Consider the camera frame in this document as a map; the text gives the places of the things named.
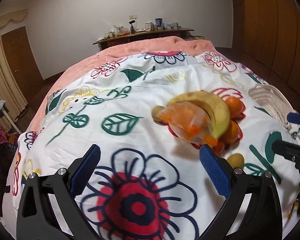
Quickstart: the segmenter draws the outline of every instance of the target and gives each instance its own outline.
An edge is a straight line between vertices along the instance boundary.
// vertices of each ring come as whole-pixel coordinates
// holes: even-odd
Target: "beige curtain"
[[[0,27],[5,26],[10,20],[23,20],[27,15],[27,10],[17,11],[0,16]],[[18,87],[6,56],[4,54],[0,35],[0,100],[5,100],[9,109],[9,116],[15,119],[22,110],[26,108],[27,101]],[[10,123],[4,117],[0,119],[1,125],[5,130],[11,128]]]

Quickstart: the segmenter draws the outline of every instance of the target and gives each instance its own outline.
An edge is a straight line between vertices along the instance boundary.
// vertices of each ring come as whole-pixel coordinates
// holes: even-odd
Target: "yellow banana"
[[[167,106],[182,101],[189,101],[206,111],[211,119],[211,130],[215,138],[219,139],[228,130],[230,111],[221,97],[201,90],[178,95]]]

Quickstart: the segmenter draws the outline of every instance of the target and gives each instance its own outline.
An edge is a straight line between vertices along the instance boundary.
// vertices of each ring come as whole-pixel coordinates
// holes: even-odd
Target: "silver bolt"
[[[28,178],[33,179],[37,174],[35,172],[31,172]]]
[[[235,168],[234,169],[234,173],[238,174],[238,175],[241,175],[242,174],[242,170],[240,168]]]
[[[271,172],[267,171],[267,172],[265,172],[265,176],[266,176],[267,178],[271,178],[271,177],[272,177],[272,174],[271,174]]]
[[[59,174],[59,175],[63,175],[63,174],[65,174],[66,172],[67,172],[67,170],[66,170],[65,168],[61,168],[61,169],[58,170],[58,174]]]

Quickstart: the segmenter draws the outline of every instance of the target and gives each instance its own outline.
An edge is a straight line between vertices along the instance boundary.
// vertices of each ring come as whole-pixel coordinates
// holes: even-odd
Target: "snack package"
[[[213,137],[212,123],[208,114],[190,102],[177,102],[162,109],[156,115],[169,123],[175,134],[190,143],[216,146],[218,140]]]

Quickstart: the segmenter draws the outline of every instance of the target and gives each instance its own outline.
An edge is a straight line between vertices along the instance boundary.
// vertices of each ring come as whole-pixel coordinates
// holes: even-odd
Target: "white plastic basket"
[[[261,105],[273,118],[288,127],[287,115],[293,108],[285,96],[274,86],[256,85],[249,96]]]

